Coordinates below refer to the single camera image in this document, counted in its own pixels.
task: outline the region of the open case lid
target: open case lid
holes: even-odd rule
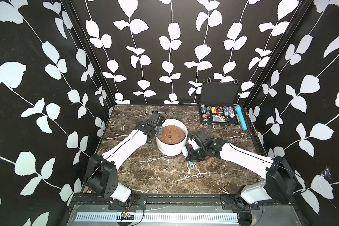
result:
[[[237,91],[241,84],[233,82],[204,82],[202,84],[199,103],[216,106],[231,106],[234,103]]]

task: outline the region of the case handle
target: case handle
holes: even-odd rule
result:
[[[212,125],[213,129],[224,129],[224,128],[215,128],[215,124]]]

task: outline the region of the white ceramic bowl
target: white ceramic bowl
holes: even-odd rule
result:
[[[167,125],[175,125],[180,127],[185,133],[185,138],[178,144],[165,144],[156,137],[157,147],[160,152],[167,156],[176,156],[182,152],[182,147],[185,146],[187,141],[187,127],[181,121],[176,119],[166,119],[163,123],[163,127]]]

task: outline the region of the vent grille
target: vent grille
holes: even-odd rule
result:
[[[133,222],[139,222],[143,212],[131,213],[134,215]],[[95,213],[78,212],[76,222],[119,222],[121,213]],[[142,222],[167,222],[167,223],[238,223],[236,213],[145,213]]]

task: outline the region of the metal bracket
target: metal bracket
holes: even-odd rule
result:
[[[250,207],[251,210],[260,210],[260,207],[255,203],[248,204],[244,208],[241,208],[241,206],[236,203],[235,198],[229,195],[221,195],[221,205],[223,210],[234,210],[235,208],[239,211],[247,212],[250,211]]]
[[[146,195],[140,195],[140,194],[134,194],[134,204],[131,210],[145,210],[147,206],[147,196]],[[118,200],[114,199],[110,201],[110,204],[108,206],[108,209],[115,209],[115,210],[121,210],[125,209],[126,207],[123,206],[123,204],[118,204]]]
[[[212,125],[213,129],[224,129],[224,128],[215,128],[215,125],[213,124]]]

